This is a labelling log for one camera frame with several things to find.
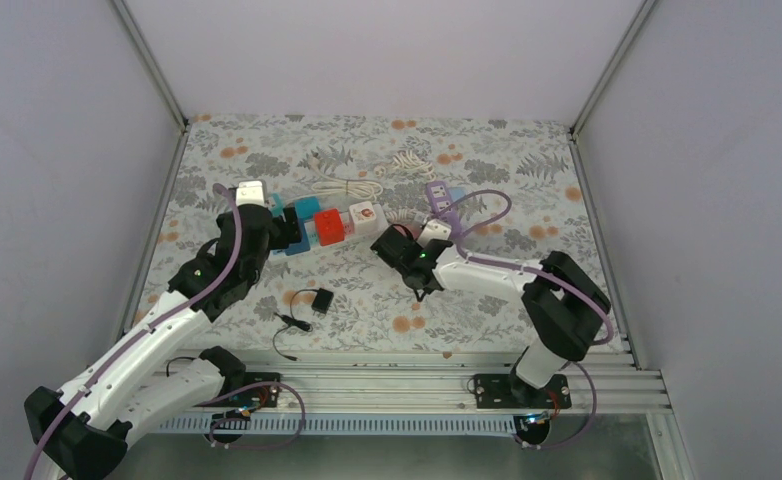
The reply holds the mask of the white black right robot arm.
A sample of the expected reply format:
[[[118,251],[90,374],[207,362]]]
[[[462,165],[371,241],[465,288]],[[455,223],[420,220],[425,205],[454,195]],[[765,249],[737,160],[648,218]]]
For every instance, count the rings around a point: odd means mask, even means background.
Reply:
[[[396,227],[387,228],[371,251],[420,298],[462,291],[522,304],[537,339],[511,369],[508,391],[519,406],[537,404],[562,367],[583,361],[591,346],[614,337],[609,298],[564,252],[538,261],[509,260],[477,255],[448,239],[421,244]]]

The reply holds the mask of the orange cube socket adapter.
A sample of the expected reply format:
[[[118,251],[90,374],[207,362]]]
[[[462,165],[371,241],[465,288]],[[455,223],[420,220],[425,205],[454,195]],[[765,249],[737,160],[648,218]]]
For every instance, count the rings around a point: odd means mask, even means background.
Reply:
[[[344,223],[337,209],[317,212],[313,216],[313,221],[320,246],[334,245],[345,239]]]

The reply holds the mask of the blue cube socket adapter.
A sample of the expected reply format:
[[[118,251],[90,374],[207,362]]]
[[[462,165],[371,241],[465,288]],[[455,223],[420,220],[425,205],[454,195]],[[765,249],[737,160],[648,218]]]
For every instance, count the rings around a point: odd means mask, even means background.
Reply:
[[[310,240],[309,240],[308,236],[307,235],[303,235],[301,237],[300,241],[298,241],[296,243],[290,244],[284,250],[284,252],[285,252],[285,254],[287,256],[293,256],[293,255],[298,255],[298,254],[301,254],[301,253],[308,252],[310,250],[310,248],[311,248],[311,245],[310,245]]]

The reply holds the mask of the white tiger cube socket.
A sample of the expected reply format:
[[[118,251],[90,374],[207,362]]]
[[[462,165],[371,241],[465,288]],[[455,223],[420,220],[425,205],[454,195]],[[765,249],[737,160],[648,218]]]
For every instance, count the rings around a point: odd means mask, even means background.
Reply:
[[[363,201],[349,206],[348,212],[355,235],[367,235],[379,228],[379,216],[370,201]]]

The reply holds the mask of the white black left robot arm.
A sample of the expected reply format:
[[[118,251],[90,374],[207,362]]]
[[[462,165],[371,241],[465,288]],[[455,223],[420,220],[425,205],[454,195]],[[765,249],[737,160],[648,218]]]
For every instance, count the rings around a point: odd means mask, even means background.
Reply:
[[[25,478],[104,479],[142,437],[185,410],[256,408],[275,399],[272,379],[250,383],[243,363],[219,346],[143,384],[187,339],[247,296],[271,251],[302,238],[291,208],[275,217],[263,206],[241,205],[217,225],[219,237],[180,267],[144,320],[62,387],[38,387],[26,398],[36,449]]]

